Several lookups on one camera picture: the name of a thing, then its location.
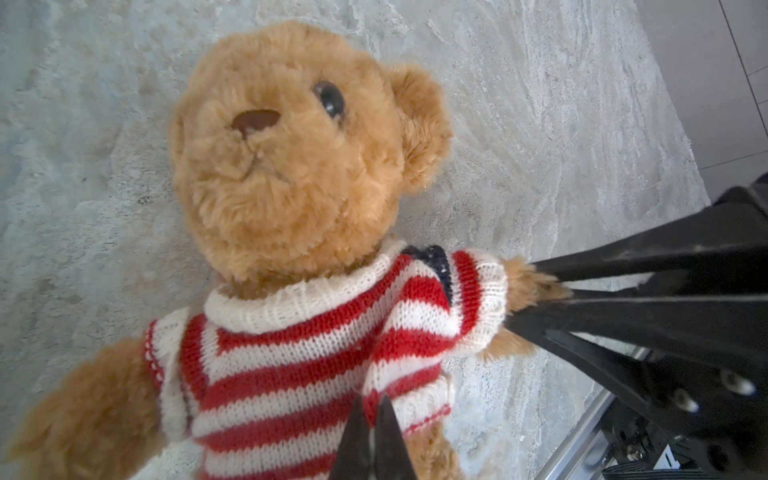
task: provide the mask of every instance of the knitted sweater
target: knitted sweater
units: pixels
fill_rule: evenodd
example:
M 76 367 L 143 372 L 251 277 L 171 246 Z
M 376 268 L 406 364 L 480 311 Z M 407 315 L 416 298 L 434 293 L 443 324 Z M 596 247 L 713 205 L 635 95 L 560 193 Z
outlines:
M 506 293 L 488 254 L 400 241 L 348 276 L 262 300 L 214 291 L 204 314 L 147 330 L 163 430 L 204 447 L 202 478 L 325 478 L 358 392 L 371 425 L 389 394 L 405 435 L 450 413 L 442 360 L 488 345 Z

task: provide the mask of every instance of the brown teddy bear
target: brown teddy bear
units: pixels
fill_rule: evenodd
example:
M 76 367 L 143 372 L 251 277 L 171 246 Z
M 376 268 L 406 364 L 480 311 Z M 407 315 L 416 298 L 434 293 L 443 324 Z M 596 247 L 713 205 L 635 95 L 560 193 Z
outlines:
M 201 478 L 328 475 L 358 393 L 387 394 L 421 479 L 460 478 L 442 434 L 451 355 L 526 353 L 506 313 L 567 294 L 525 262 L 388 236 L 452 132 L 421 68 L 287 22 L 205 55 L 168 131 L 187 225 L 224 281 L 203 313 L 102 350 L 22 424 L 22 478 L 129 478 L 169 441 Z

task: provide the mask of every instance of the red stripe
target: red stripe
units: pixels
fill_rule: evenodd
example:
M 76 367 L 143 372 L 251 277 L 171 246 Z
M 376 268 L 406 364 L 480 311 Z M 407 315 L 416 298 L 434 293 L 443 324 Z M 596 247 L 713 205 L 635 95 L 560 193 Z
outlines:
M 316 430 L 327 429 L 345 421 L 349 412 L 352 411 L 355 397 L 354 392 L 349 392 L 321 406 L 231 427 L 197 441 L 207 446 L 212 452 L 229 452 L 298 439 Z
M 334 355 L 288 366 L 250 370 L 215 382 L 208 389 L 201 408 L 217 409 L 237 400 L 325 382 L 354 369 L 370 357 L 384 327 L 383 320 L 360 341 Z
M 318 315 L 306 322 L 290 326 L 279 332 L 269 332 L 262 335 L 247 333 L 230 333 L 222 330 L 219 336 L 219 352 L 224 353 L 238 346 L 276 345 L 296 342 L 327 333 L 342 325 L 351 323 L 367 311 L 380 299 L 392 285 L 398 275 L 413 261 L 408 255 L 397 257 L 392 269 L 371 290 L 329 312 Z
M 395 382 L 390 383 L 389 386 L 384 389 L 384 392 L 389 395 L 391 400 L 394 400 L 399 396 L 403 396 L 406 393 L 411 392 L 412 390 L 434 382 L 438 379 L 438 377 L 440 377 L 440 372 L 442 372 L 441 364 L 427 367 L 425 369 L 419 370 L 416 373 L 404 376 L 400 379 L 397 379 Z M 379 411 L 379 403 L 381 402 L 381 398 L 383 396 L 383 393 L 379 392 L 378 390 L 374 390 L 365 398 L 366 417 L 368 417 L 368 423 L 371 426 L 376 424 L 376 413 Z
M 206 386 L 208 385 L 208 378 L 203 371 L 201 344 L 206 321 L 205 315 L 202 314 L 190 321 L 187 331 L 184 332 L 184 337 L 181 339 L 179 353 L 181 375 L 198 402 L 203 401 Z
M 152 381 L 154 382 L 154 386 L 160 390 L 161 386 L 163 385 L 163 378 L 165 378 L 165 371 L 163 370 L 163 367 L 160 365 L 160 363 L 157 361 L 157 358 L 154 356 L 154 327 L 157 325 L 157 320 L 153 320 L 152 323 L 149 324 L 149 328 L 147 328 L 147 333 L 144 336 L 144 358 L 147 359 L 147 368 L 149 369 L 150 374 L 152 375 Z
M 416 425 L 408 427 L 402 434 L 403 436 L 410 435 L 414 433 L 416 430 L 420 430 L 430 423 L 433 423 L 434 421 L 440 419 L 441 417 L 445 417 L 451 415 L 451 406 L 450 405 L 444 405 L 440 410 L 437 411 L 436 414 L 429 416 L 426 420 L 424 420 L 421 423 L 417 423 Z
M 278 478 L 313 477 L 321 473 L 330 472 L 334 460 L 336 460 L 336 453 L 331 453 L 313 458 L 312 460 L 298 465 L 291 465 L 290 467 L 276 468 L 274 470 L 269 470 L 268 472 L 254 473 L 252 475 L 232 477 L 214 477 L 203 472 L 202 480 L 277 480 Z
M 435 335 L 424 330 L 392 329 L 382 336 L 373 353 L 373 359 L 378 362 L 404 356 L 437 356 L 447 352 L 455 344 L 456 338 Z
M 451 304 L 439 279 L 427 276 L 414 276 L 409 279 L 400 294 L 402 300 L 418 300 L 439 306 L 446 312 L 451 311 Z
M 478 322 L 478 310 L 480 309 L 480 278 L 475 261 L 469 253 L 459 251 L 453 254 L 458 271 L 458 281 L 462 286 L 462 332 L 464 336 L 475 328 Z

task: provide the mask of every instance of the grout line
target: grout line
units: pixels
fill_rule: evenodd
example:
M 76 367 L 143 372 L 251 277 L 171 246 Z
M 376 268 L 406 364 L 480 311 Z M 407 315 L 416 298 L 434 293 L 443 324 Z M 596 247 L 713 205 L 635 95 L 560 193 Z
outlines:
M 752 90 L 752 84 L 750 83 L 750 76 L 746 73 L 746 68 L 744 68 L 744 60 L 741 59 L 741 52 L 739 51 L 739 45 L 736 45 L 736 38 L 733 36 L 733 30 L 730 29 L 730 23 L 728 22 L 728 15 L 725 15 L 725 8 L 723 8 L 723 2 L 722 0 L 717 0 L 717 3 L 720 4 L 720 10 L 723 12 L 723 18 L 725 18 L 725 25 L 728 27 L 728 32 L 730 33 L 730 39 L 733 42 L 733 46 L 736 48 L 736 53 L 739 55 L 739 63 L 741 63 L 741 69 L 744 70 L 744 76 L 746 77 L 746 84 L 750 86 L 750 93 L 752 94 L 752 100 L 755 102 L 755 107 L 757 107 L 757 97 L 755 97 L 755 92 Z M 766 121 L 763 118 L 763 112 L 760 111 L 760 107 L 757 107 L 757 114 L 760 116 L 760 121 L 763 122 L 763 130 L 766 132 L 766 136 L 768 136 L 768 128 L 766 128 Z
M 754 74 L 756 74 L 758 71 L 763 71 L 763 70 L 765 70 L 766 68 L 768 68 L 768 65 L 766 65 L 765 67 L 762 67 L 762 68 L 758 68 L 757 70 L 755 70 L 755 71 L 753 71 L 752 73 L 750 73 L 750 75 L 754 75 Z
M 710 165 L 709 167 L 700 168 L 699 171 L 706 170 L 707 168 L 719 167 L 720 165 L 729 164 L 732 161 L 743 160 L 744 158 L 754 157 L 755 155 L 766 154 L 766 153 L 768 153 L 768 150 L 766 150 L 766 151 L 759 151 L 756 154 L 744 155 L 743 157 L 734 158 L 733 160 L 728 160 L 728 161 L 720 162 L 720 163 L 715 164 L 715 165 Z

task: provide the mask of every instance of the teddy bear's arm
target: teddy bear's arm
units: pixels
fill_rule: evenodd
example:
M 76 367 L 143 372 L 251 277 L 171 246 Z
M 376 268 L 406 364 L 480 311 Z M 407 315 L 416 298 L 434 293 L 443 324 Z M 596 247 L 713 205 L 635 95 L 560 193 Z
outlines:
M 8 450 L 24 480 L 130 478 L 167 443 L 141 339 L 80 365 L 36 405 Z
M 534 266 L 526 263 L 521 257 L 506 260 L 504 270 L 509 282 L 507 313 L 518 312 L 542 300 L 556 300 L 571 296 L 571 291 L 559 283 L 557 278 L 537 272 Z M 480 352 L 480 357 L 493 360 L 513 355 L 529 355 L 534 349 L 532 343 L 501 325 L 491 343 Z

